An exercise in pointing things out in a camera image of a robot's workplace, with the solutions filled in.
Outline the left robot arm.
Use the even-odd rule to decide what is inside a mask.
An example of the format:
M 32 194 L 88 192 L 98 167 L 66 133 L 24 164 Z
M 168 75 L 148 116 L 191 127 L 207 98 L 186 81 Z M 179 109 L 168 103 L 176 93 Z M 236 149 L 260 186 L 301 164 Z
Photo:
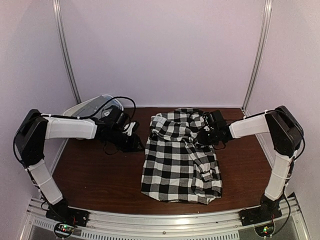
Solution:
M 13 153 L 48 203 L 52 213 L 61 222 L 72 218 L 68 201 L 55 183 L 44 161 L 45 141 L 50 139 L 99 140 L 112 143 L 118 150 L 141 152 L 144 145 L 135 133 L 138 121 L 112 105 L 101 118 L 65 116 L 28 112 L 13 138 Z

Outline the black white plaid shirt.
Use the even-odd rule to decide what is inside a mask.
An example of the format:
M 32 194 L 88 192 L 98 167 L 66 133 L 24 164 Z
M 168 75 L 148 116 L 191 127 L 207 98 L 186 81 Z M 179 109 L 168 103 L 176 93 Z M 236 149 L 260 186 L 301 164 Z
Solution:
M 141 193 L 161 202 L 208 205 L 220 199 L 223 182 L 215 148 L 197 140 L 206 129 L 200 109 L 178 108 L 152 116 Z

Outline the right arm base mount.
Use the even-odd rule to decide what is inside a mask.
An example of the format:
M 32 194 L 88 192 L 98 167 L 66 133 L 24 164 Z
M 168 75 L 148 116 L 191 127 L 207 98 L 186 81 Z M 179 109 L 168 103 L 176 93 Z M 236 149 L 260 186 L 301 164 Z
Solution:
M 242 226 L 256 225 L 282 216 L 280 209 L 275 209 L 269 212 L 268 210 L 262 209 L 261 206 L 244 208 L 239 211 L 238 214 Z

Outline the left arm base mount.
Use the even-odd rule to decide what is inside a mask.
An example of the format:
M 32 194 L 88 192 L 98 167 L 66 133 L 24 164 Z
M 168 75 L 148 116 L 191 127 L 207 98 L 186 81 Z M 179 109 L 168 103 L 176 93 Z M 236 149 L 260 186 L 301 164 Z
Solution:
M 72 226 L 86 227 L 89 218 L 89 212 L 72 207 L 62 209 L 49 208 L 45 214 L 45 217 Z

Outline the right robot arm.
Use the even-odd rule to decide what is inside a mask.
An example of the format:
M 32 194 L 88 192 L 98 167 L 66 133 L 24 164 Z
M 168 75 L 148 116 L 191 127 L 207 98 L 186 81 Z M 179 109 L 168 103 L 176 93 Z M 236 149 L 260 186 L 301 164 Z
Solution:
M 225 145 L 231 140 L 257 134 L 269 134 L 275 151 L 268 185 L 256 210 L 259 220 L 268 220 L 278 208 L 289 183 L 295 161 L 304 150 L 304 130 L 291 112 L 281 105 L 228 123 L 219 110 L 204 115 L 206 124 L 197 134 L 201 145 Z

